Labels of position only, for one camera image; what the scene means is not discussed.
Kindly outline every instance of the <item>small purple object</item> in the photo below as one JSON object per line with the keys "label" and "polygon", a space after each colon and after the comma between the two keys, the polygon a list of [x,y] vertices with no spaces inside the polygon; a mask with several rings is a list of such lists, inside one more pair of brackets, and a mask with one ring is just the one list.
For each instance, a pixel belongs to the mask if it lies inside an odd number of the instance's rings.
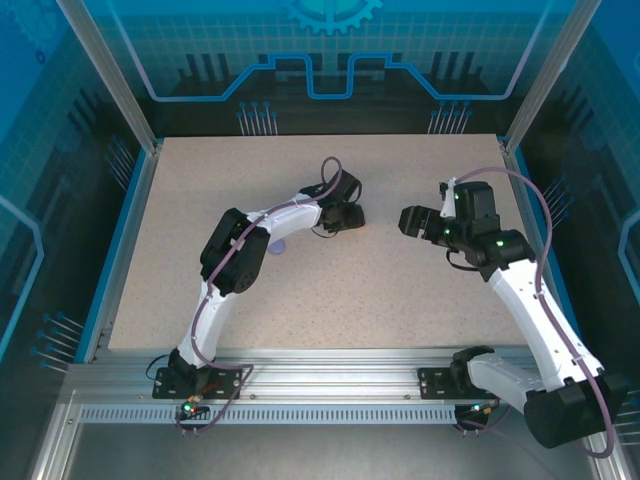
{"label": "small purple object", "polygon": [[267,252],[269,252],[271,255],[280,255],[285,251],[286,248],[287,244],[284,243],[284,240],[280,239],[269,245],[267,247]]}

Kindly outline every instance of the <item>speckled work surface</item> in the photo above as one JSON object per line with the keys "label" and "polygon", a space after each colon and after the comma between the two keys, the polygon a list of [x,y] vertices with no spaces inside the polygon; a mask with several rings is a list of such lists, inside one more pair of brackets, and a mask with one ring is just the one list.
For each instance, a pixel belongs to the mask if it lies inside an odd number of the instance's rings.
{"label": "speckled work surface", "polygon": [[[363,183],[367,226],[326,240],[310,231],[267,255],[220,338],[229,348],[521,345],[479,274],[397,227],[410,205],[440,208],[438,182],[503,166],[493,135],[169,138],[164,142],[110,348],[171,348],[191,321],[199,256],[230,207],[279,204],[320,181],[328,155]],[[494,188],[503,228],[523,231],[506,176]]]}

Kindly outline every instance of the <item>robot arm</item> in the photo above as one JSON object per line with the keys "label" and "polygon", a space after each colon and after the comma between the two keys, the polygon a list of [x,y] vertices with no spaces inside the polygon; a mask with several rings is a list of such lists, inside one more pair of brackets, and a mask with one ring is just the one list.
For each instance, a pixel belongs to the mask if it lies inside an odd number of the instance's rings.
{"label": "robot arm", "polygon": [[322,194],[335,182],[303,188],[292,199],[292,206],[278,209],[267,215],[245,238],[241,248],[233,254],[220,273],[207,284],[212,272],[221,263],[242,232],[269,210],[244,214],[232,208],[225,212],[220,223],[200,255],[202,282],[198,310],[180,345],[169,357],[169,368],[185,386],[185,390],[197,392],[206,383],[210,370],[196,354],[192,344],[192,327],[197,321],[195,343],[201,354],[213,360],[218,338],[237,298],[249,289],[260,273],[269,245],[286,236],[316,226],[330,233],[359,228],[365,224],[362,207],[351,197],[362,189],[358,179],[342,170],[337,187],[320,201],[310,201]]}
{"label": "robot arm", "polygon": [[[470,386],[487,390],[524,414],[529,429],[544,446],[557,445],[602,431],[599,406],[584,372],[550,323],[534,287],[535,255],[516,230],[500,228],[493,190],[486,182],[440,185],[441,211],[421,206],[402,211],[405,235],[461,252],[505,303],[538,365],[539,374],[509,364],[489,347],[454,355],[451,373],[461,392]],[[605,374],[600,362],[580,342],[564,314],[542,291],[559,324],[596,379],[615,418],[626,395],[626,381]]]}

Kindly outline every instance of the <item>blue glass wall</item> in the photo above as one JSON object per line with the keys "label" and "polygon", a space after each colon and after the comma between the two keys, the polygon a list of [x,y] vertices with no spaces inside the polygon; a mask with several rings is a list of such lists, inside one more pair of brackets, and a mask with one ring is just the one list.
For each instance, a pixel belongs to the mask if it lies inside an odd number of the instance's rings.
{"label": "blue glass wall", "polygon": [[260,135],[504,133],[573,3],[88,6],[157,134]]}
{"label": "blue glass wall", "polygon": [[51,0],[0,1],[0,105],[0,478],[18,479],[75,345],[43,317],[83,324],[139,145]]}
{"label": "blue glass wall", "polygon": [[640,361],[640,4],[603,2],[522,144],[555,212],[581,332],[605,365]]}

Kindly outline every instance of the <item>metal frame corner post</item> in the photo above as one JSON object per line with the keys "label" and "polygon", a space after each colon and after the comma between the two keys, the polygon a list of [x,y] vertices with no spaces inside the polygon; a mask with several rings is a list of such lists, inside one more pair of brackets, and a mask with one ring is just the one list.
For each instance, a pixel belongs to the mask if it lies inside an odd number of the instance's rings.
{"label": "metal frame corner post", "polygon": [[511,154],[522,142],[549,92],[569,61],[602,0],[576,0],[562,30],[542,64],[531,89],[516,113],[505,136],[506,152]]}
{"label": "metal frame corner post", "polygon": [[82,0],[56,1],[136,139],[153,154],[156,137],[87,7]]}

